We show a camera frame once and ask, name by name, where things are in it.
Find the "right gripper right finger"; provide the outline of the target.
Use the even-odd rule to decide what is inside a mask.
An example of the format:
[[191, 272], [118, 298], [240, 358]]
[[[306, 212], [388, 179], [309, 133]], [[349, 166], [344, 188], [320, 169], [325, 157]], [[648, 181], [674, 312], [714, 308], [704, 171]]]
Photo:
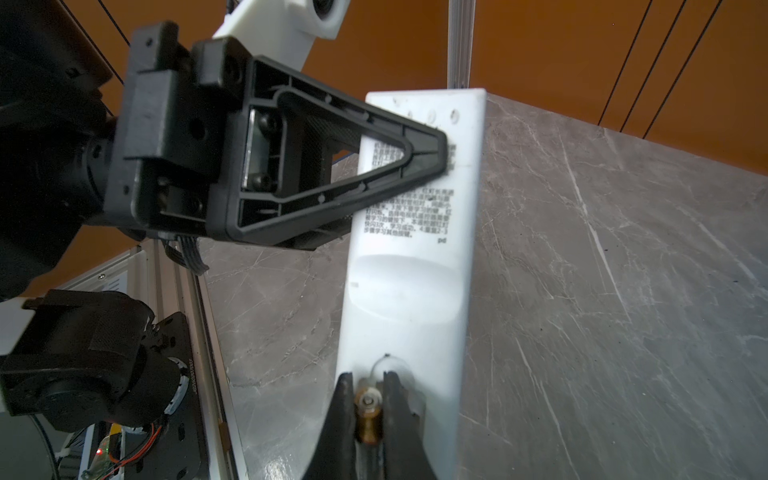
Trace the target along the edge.
[[406, 390], [394, 371], [383, 377], [383, 457], [387, 480], [436, 480]]

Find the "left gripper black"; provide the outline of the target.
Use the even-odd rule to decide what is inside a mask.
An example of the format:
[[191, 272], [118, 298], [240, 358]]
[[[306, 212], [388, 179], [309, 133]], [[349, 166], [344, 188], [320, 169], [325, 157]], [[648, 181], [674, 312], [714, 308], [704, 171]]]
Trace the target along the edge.
[[246, 76], [250, 52], [231, 36], [186, 49], [178, 35], [170, 21], [132, 35], [103, 201], [107, 224], [205, 233], [227, 117], [241, 105], [225, 143], [231, 242], [323, 245], [348, 233], [356, 212], [447, 171], [439, 129], [266, 57], [251, 60]]

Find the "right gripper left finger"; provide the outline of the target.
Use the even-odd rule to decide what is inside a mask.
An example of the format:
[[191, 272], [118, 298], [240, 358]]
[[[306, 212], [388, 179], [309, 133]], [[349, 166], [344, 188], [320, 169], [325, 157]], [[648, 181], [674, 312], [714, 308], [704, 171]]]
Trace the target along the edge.
[[337, 379], [314, 453], [303, 479], [355, 479], [355, 431], [353, 375], [351, 372], [345, 372]]

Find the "white remote control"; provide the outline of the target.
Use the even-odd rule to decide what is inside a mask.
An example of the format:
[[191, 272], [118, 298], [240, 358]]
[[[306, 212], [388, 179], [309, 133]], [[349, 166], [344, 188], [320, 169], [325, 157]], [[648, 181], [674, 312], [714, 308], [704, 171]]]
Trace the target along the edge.
[[446, 172], [356, 213], [336, 361], [356, 387], [394, 371], [417, 397], [425, 455], [453, 477], [487, 94], [371, 92], [369, 104], [443, 131]]

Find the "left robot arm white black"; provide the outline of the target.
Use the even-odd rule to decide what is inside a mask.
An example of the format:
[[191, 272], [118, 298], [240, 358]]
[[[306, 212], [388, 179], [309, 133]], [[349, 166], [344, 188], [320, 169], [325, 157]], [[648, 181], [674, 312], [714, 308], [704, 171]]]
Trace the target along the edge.
[[[313, 250], [353, 215], [448, 167], [446, 135], [301, 72], [342, 1], [230, 2], [185, 47], [164, 21], [135, 31], [121, 109], [112, 72], [61, 1], [1, 5], [1, 296], [61, 260], [81, 227], [155, 238], [194, 274], [201, 238]], [[98, 422], [160, 431], [198, 417], [190, 343], [119, 292], [54, 290], [1, 358], [13, 415], [58, 430]]]

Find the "green circuit board left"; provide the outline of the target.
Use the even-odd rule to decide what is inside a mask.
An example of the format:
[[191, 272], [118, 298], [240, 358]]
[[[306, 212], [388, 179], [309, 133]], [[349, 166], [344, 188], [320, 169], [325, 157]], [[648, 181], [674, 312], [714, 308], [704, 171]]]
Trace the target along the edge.
[[142, 471], [162, 433], [160, 422], [136, 429], [92, 425], [69, 433], [54, 453], [54, 473], [58, 479], [127, 479], [130, 467]]

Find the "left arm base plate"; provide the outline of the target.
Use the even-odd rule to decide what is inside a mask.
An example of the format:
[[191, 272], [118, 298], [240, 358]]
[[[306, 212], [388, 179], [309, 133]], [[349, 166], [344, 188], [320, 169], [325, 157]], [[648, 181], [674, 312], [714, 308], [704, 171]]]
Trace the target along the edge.
[[153, 328], [148, 348], [174, 361], [188, 378], [187, 389], [173, 413], [162, 420], [163, 433], [137, 472], [129, 468], [129, 479], [207, 479], [209, 455], [200, 412], [193, 350], [187, 317], [176, 312]]

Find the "left aluminium corner post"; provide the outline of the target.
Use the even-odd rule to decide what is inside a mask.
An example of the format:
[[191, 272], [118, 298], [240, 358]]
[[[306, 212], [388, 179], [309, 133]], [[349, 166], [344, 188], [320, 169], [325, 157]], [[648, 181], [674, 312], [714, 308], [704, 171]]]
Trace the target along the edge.
[[469, 87], [475, 11], [475, 0], [448, 1], [448, 89], [465, 89]]

